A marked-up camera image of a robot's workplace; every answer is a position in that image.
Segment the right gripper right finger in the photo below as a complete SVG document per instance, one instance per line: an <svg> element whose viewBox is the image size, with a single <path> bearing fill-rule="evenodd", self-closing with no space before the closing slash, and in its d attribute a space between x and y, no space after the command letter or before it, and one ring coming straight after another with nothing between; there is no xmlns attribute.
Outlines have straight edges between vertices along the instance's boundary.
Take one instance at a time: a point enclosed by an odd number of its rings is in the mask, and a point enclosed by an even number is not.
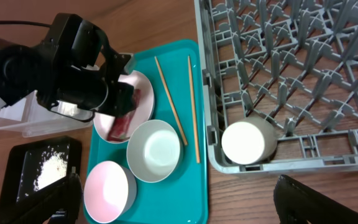
<svg viewBox="0 0 358 224"><path fill-rule="evenodd" d="M281 224L358 223L358 213L288 175L280 175L273 201Z"/></svg>

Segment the white rice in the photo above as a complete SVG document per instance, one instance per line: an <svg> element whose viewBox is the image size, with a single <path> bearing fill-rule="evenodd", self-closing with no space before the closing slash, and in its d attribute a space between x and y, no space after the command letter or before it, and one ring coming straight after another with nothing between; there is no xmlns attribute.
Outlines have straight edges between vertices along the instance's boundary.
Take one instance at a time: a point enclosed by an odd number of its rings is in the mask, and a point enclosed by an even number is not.
<svg viewBox="0 0 358 224"><path fill-rule="evenodd" d="M28 150L22 166L17 201L66 176L68 154L67 144Z"/></svg>

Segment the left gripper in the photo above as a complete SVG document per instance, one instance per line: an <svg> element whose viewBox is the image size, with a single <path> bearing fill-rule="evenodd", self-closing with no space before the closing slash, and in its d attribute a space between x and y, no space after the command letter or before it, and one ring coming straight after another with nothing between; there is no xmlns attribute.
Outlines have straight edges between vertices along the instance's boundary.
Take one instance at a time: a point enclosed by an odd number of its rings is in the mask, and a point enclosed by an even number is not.
<svg viewBox="0 0 358 224"><path fill-rule="evenodd" d="M102 80L105 82L106 99L101 103L98 112L114 117L124 116L134 110L132 99L134 87L119 81L121 75L130 75L134 69L135 58L130 53L117 53L111 47L102 48L105 62L100 68Z"/></svg>

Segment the small white cup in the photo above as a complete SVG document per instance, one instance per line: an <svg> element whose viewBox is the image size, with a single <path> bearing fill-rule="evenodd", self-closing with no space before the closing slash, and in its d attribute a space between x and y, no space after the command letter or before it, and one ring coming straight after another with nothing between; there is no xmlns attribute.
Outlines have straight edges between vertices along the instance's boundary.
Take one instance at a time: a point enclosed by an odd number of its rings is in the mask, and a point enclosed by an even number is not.
<svg viewBox="0 0 358 224"><path fill-rule="evenodd" d="M249 116L229 125L221 139L226 157L240 165L267 159L275 152L277 143L275 128L259 116Z"/></svg>

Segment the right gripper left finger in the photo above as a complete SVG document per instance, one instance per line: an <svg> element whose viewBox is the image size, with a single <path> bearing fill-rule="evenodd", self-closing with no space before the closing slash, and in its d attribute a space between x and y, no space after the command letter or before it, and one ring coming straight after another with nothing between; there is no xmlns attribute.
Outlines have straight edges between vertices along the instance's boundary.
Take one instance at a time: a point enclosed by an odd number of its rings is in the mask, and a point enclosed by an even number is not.
<svg viewBox="0 0 358 224"><path fill-rule="evenodd" d="M43 223L59 210L65 212L58 223L75 223L78 219L83 189L80 176L72 173L0 211L0 224Z"/></svg>

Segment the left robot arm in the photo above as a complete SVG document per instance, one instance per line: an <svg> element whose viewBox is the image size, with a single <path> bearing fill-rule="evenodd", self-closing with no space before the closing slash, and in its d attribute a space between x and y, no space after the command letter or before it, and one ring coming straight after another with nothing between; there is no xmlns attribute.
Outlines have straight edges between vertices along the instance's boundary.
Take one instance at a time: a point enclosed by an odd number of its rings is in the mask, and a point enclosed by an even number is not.
<svg viewBox="0 0 358 224"><path fill-rule="evenodd" d="M134 87L119 81L132 72L132 54L119 54L106 33L76 14L59 13L34 47L0 39L0 109L32 92L37 103L54 112L67 102L114 117L135 110Z"/></svg>

